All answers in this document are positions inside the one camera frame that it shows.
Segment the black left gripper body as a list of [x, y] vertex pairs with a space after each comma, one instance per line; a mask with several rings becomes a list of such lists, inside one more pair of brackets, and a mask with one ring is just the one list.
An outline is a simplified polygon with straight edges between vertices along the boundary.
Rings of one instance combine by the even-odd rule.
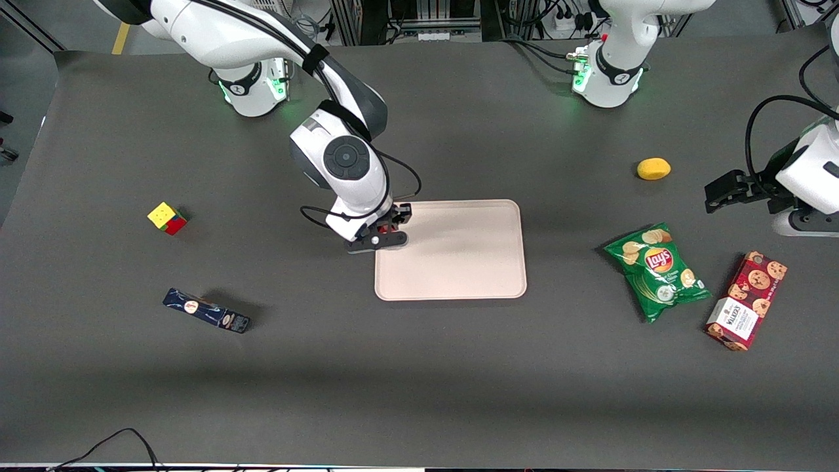
[[797, 203], [797, 198], [778, 182], [777, 176], [780, 170], [785, 169], [788, 164], [794, 161], [794, 153], [799, 141], [799, 138], [795, 138], [785, 147], [773, 153], [764, 170], [759, 172], [756, 172], [753, 167], [751, 147], [747, 147], [747, 170], [752, 178], [752, 186], [757, 188], [753, 191], [753, 194], [759, 196], [758, 200], [767, 199], [768, 204]]

